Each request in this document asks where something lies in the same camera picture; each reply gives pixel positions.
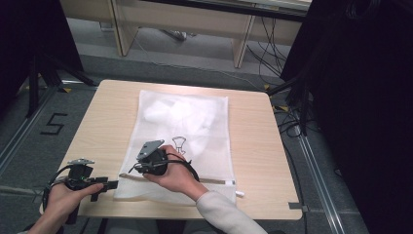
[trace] hand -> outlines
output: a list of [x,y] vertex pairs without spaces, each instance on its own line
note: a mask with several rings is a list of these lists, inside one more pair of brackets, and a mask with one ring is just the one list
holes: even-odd
[[78,191],[72,191],[62,183],[53,186],[49,195],[48,207],[28,233],[56,233],[84,197],[94,194],[102,188],[103,184],[101,183]]
[[[164,145],[161,149],[167,152],[168,159],[170,160],[185,160],[171,145]],[[197,201],[198,198],[207,192],[207,189],[194,179],[188,169],[178,163],[169,163],[168,169],[163,175],[144,174],[143,176],[169,191],[181,192],[194,201]]]

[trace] hand-mounted device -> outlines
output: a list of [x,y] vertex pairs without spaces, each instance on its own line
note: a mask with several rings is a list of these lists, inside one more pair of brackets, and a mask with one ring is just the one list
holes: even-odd
[[[136,156],[137,163],[129,170],[129,173],[135,169],[140,174],[153,174],[155,176],[163,175],[167,169],[169,163],[182,164],[192,173],[197,181],[200,181],[197,172],[192,168],[191,161],[187,162],[181,156],[176,154],[167,154],[167,152],[159,146],[165,141],[163,139],[147,141],[143,144],[139,154]],[[169,160],[168,155],[173,155],[179,160]]]
[[[43,192],[43,211],[48,206],[49,194],[52,190],[52,187],[59,183],[64,183],[71,190],[81,190],[86,187],[89,187],[93,184],[103,183],[103,188],[92,194],[91,202],[97,201],[97,198],[100,193],[106,192],[110,189],[116,189],[118,187],[118,180],[108,181],[108,177],[89,177],[94,170],[93,168],[87,166],[88,164],[94,164],[94,161],[88,159],[77,159],[69,161],[68,165],[60,169],[48,182]],[[70,169],[68,176],[58,177],[63,171]],[[77,213],[79,211],[79,205],[77,208],[70,214],[69,219],[66,221],[66,224],[76,223]]]

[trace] gray sleeve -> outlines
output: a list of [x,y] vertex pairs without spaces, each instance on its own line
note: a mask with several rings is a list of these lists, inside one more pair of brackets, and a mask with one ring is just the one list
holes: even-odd
[[210,224],[227,234],[267,233],[258,223],[238,210],[234,203],[217,192],[209,191],[201,196],[197,208]]

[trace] wooden table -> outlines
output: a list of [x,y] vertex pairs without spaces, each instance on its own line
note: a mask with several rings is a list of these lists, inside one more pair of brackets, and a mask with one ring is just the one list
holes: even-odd
[[[299,219],[291,172],[274,113],[264,93],[105,80],[100,83],[61,167],[85,157],[95,160],[91,176],[117,179],[136,120],[140,90],[229,98],[229,132],[237,190],[237,206],[254,219]],[[114,191],[89,197],[79,215],[138,218],[202,218],[195,207],[151,201],[118,202]]]

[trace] sleeve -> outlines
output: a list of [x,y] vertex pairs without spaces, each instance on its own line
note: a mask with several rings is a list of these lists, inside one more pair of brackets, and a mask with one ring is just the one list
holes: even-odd
[[197,201],[200,214],[213,226],[227,234],[267,233],[258,223],[242,211],[234,203],[218,192],[209,191]]

